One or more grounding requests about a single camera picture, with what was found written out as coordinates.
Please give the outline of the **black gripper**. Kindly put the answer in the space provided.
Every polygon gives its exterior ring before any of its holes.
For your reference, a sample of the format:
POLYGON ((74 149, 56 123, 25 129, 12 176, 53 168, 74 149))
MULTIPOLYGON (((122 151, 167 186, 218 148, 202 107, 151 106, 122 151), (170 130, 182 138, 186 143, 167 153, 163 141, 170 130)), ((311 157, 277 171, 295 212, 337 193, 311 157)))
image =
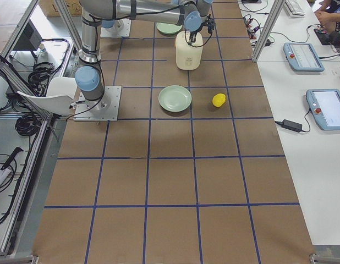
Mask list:
MULTIPOLYGON (((200 27, 197 29, 197 32, 203 30, 203 28, 207 28, 207 32, 212 34, 215 29, 215 20, 211 17, 211 15, 207 15, 204 22, 201 23, 200 27)), ((192 46, 196 42, 197 32, 190 32, 188 38, 188 45, 192 46)))

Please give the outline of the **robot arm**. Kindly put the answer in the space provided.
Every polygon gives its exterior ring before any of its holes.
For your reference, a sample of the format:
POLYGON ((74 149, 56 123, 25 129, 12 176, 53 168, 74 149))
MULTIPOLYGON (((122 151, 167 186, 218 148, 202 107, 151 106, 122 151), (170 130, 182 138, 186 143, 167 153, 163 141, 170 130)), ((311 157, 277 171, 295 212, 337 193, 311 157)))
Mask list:
POLYGON ((103 20, 101 26, 107 30, 115 29, 120 31, 124 28, 122 20, 103 20))
POLYGON ((129 36, 132 20, 150 21, 158 25, 175 25, 176 64, 179 69, 194 70, 201 62, 205 41, 200 32, 213 33, 215 22, 209 11, 212 1, 80 1, 82 7, 82 41, 78 50, 81 68, 75 81, 84 98, 77 106, 78 115, 112 119, 117 115, 119 100, 112 92, 120 87, 106 87, 100 66, 100 39, 129 36))

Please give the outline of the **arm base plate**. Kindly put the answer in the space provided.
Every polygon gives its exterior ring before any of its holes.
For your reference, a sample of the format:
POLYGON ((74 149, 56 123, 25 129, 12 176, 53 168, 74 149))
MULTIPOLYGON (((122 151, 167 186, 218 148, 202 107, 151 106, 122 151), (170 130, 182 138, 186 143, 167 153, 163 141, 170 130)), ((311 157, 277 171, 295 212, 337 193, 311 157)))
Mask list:
POLYGON ((103 20, 101 24, 101 38, 122 38, 129 37, 131 28, 130 19, 103 20))
POLYGON ((76 105, 73 120, 81 122, 117 121, 121 93, 121 86, 106 86, 101 101, 92 102, 86 100, 81 92, 79 101, 82 103, 76 105))

